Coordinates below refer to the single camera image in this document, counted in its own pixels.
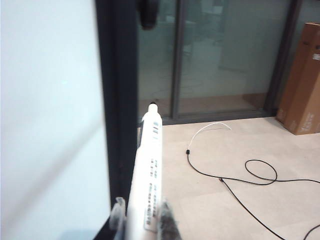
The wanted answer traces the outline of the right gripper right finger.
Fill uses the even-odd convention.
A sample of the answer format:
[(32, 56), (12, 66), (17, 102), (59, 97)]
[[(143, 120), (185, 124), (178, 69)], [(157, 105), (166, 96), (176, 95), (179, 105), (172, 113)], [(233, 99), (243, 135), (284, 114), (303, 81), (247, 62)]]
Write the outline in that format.
[(157, 240), (182, 240), (172, 208), (167, 200), (164, 200), (160, 205)]

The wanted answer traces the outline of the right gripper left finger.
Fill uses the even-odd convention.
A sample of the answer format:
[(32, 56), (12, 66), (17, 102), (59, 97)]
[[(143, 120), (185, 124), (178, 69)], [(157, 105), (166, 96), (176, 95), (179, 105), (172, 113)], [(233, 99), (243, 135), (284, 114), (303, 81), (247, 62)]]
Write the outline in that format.
[(109, 216), (109, 229), (112, 231), (112, 240), (123, 240), (126, 228), (126, 201), (123, 197), (116, 197)]

